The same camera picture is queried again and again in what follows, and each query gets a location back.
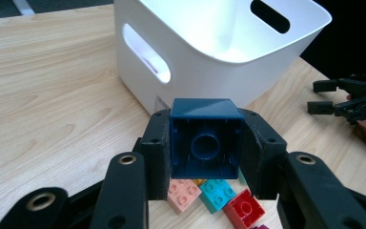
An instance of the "bin handle cutout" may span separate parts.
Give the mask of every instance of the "bin handle cutout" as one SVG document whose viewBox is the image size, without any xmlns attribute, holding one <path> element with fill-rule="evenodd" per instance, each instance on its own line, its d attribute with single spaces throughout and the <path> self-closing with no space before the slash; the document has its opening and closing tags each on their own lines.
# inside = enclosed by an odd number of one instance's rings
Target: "bin handle cutout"
<svg viewBox="0 0 366 229">
<path fill-rule="evenodd" d="M 171 81 L 168 64 L 129 24 L 123 26 L 123 37 L 127 46 L 161 83 L 167 84 Z"/>
<path fill-rule="evenodd" d="M 286 33 L 290 29 L 287 18 L 260 0 L 252 1 L 251 12 L 280 33 Z"/>
</svg>

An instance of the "wooden table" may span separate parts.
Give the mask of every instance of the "wooden table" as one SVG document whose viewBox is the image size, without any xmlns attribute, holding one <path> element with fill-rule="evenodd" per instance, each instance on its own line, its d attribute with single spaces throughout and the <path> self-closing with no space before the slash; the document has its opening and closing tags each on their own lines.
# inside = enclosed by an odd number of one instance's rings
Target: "wooden table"
<svg viewBox="0 0 366 229">
<path fill-rule="evenodd" d="M 73 195 L 101 180 L 116 154 L 132 149 L 149 115 L 117 77 L 113 6 L 0 19 L 0 219 L 27 193 L 57 186 Z M 343 118 L 309 115 L 324 76 L 298 59 L 249 107 L 288 141 L 321 157 L 344 185 L 366 195 L 366 138 Z M 230 180 L 239 192 L 246 188 Z M 279 228 L 275 201 L 260 223 Z M 150 202 L 151 228 L 230 228 L 198 199 L 177 216 Z"/>
</svg>

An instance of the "white storage box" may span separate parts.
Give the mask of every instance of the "white storage box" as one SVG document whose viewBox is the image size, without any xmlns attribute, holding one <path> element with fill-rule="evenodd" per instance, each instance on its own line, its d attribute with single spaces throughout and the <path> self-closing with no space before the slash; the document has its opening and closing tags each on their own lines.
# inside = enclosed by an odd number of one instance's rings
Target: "white storage box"
<svg viewBox="0 0 366 229">
<path fill-rule="evenodd" d="M 114 10 L 118 74 L 150 114 L 176 97 L 246 107 L 332 19 L 311 0 L 114 0 Z"/>
</svg>

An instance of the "dark floor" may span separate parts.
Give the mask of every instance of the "dark floor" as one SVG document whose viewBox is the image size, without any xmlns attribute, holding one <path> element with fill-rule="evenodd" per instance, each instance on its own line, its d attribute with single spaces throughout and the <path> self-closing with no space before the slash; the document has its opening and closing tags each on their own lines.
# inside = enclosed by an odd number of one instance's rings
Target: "dark floor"
<svg viewBox="0 0 366 229">
<path fill-rule="evenodd" d="M 38 13 L 107 5 L 113 0 L 28 0 L 28 3 Z M 20 15 L 11 0 L 0 0 L 0 18 Z"/>
</svg>

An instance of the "red lego brick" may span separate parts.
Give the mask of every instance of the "red lego brick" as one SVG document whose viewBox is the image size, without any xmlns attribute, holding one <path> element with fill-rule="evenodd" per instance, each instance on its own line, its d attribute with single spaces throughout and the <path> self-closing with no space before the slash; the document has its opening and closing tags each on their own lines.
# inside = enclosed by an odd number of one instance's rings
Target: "red lego brick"
<svg viewBox="0 0 366 229">
<path fill-rule="evenodd" d="M 168 191 L 168 203 L 179 215 L 184 212 L 198 196 L 201 190 L 190 179 L 171 179 Z"/>
<path fill-rule="evenodd" d="M 224 212 L 235 228 L 251 228 L 264 215 L 264 210 L 252 197 L 249 189 L 228 202 Z"/>
</svg>

